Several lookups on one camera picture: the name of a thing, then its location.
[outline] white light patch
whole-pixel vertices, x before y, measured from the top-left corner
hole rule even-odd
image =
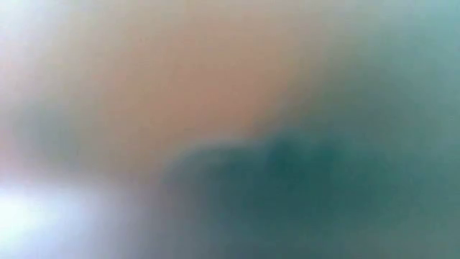
[[[44,208],[20,194],[0,192],[0,251],[15,250],[47,222]]]
[[[79,235],[92,228],[93,216],[87,201],[65,188],[0,189],[0,258],[51,258],[84,243]]]

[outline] bright light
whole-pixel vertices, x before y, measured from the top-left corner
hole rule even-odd
[[[46,215],[33,200],[0,192],[0,250],[14,250],[45,223]]]

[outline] blurry background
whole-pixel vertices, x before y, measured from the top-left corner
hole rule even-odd
[[[1,1],[0,258],[137,258],[128,240],[151,220],[142,211],[171,156],[304,112],[297,98],[315,98],[331,57],[413,10],[393,0]]]

